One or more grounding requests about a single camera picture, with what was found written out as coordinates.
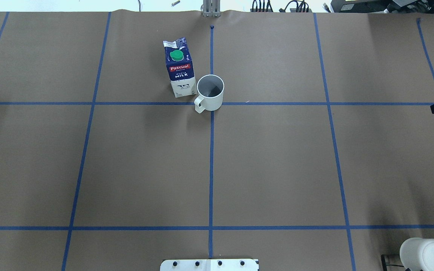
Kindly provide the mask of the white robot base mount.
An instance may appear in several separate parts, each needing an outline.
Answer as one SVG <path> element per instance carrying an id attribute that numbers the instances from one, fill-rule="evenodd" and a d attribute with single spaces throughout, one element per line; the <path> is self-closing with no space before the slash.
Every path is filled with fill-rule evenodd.
<path id="1" fill-rule="evenodd" d="M 168 259 L 160 271 L 259 271 L 257 259 Z"/>

